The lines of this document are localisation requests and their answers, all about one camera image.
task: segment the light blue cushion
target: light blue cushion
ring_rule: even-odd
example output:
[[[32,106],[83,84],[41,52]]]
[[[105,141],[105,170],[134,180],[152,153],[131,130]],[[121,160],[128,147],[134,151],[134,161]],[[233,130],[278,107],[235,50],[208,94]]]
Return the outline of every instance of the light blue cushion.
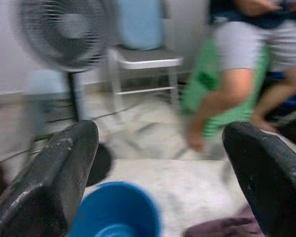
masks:
[[[163,46],[160,0],[117,0],[118,35],[128,49],[151,50]]]

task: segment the dark shirt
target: dark shirt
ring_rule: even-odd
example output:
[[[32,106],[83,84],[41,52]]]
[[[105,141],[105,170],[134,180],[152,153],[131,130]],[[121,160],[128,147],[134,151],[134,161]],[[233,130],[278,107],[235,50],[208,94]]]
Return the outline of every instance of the dark shirt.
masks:
[[[210,23],[223,21],[247,22],[264,29],[272,29],[281,25],[287,19],[294,16],[287,6],[287,0],[281,3],[282,10],[274,11],[258,17],[248,17],[240,12],[232,0],[211,0],[210,2]]]

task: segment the marble floor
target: marble floor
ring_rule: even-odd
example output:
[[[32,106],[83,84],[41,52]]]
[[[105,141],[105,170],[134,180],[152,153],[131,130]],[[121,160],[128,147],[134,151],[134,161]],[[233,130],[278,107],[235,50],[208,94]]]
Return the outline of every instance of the marble floor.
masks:
[[[100,140],[115,158],[104,182],[129,181],[147,190],[160,208],[163,236],[179,237],[191,225],[232,215],[245,205],[220,135],[205,153],[194,153],[185,143],[188,118],[176,113],[162,97],[125,96],[124,107],[129,109],[111,116],[105,116],[114,111],[109,93],[87,95],[86,105],[91,117],[100,117],[95,120]],[[26,124],[20,125],[23,107],[0,107],[0,159],[28,148],[31,133]],[[48,129],[61,130],[70,123],[49,123]],[[8,180],[17,173],[22,156],[5,161],[7,170],[14,169]],[[95,188],[87,188],[85,196]]]

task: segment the chair leg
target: chair leg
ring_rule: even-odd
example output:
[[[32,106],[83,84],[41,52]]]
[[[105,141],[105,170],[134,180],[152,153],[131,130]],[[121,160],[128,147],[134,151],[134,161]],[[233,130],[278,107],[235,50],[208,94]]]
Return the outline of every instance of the chair leg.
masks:
[[[121,92],[121,83],[118,73],[117,56],[113,50],[109,51],[109,74],[112,83],[115,111],[118,112],[123,109],[123,99],[119,95]]]
[[[169,81],[171,89],[171,104],[175,109],[179,108],[179,89],[178,89],[178,74],[175,67],[169,69]]]

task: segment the green plastic chair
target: green plastic chair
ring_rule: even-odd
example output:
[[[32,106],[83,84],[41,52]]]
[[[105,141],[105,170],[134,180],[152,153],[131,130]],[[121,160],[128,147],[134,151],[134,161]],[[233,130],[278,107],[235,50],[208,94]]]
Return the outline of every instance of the green plastic chair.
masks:
[[[255,73],[255,88],[249,98],[241,105],[225,113],[207,120],[204,127],[204,138],[212,138],[224,125],[234,121],[248,121],[255,108],[265,74],[269,66],[269,53],[267,48],[260,52]],[[196,113],[200,100],[212,90],[220,86],[221,71],[213,39],[208,39],[199,54],[193,73],[186,85],[181,100],[183,113]]]

